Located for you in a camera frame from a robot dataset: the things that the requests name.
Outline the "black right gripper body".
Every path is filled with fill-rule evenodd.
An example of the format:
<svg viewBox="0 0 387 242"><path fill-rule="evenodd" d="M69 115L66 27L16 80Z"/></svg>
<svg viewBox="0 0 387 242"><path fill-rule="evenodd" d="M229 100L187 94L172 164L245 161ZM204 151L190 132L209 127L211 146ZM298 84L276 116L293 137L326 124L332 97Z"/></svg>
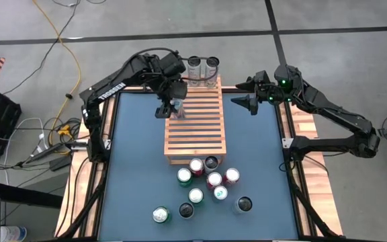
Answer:
<svg viewBox="0 0 387 242"><path fill-rule="evenodd" d="M280 105L284 101L284 91L270 81L266 71L255 74L255 96L259 103L269 102L271 105Z"/></svg>

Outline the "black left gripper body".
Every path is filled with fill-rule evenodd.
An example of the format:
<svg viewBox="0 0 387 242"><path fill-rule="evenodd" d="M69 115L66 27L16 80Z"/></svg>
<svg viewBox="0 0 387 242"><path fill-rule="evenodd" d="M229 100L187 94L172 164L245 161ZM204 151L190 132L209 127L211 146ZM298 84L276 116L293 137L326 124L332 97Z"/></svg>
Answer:
<svg viewBox="0 0 387 242"><path fill-rule="evenodd" d="M187 83L184 81L168 81L161 88L161 97L164 100L185 99L187 96Z"/></svg>

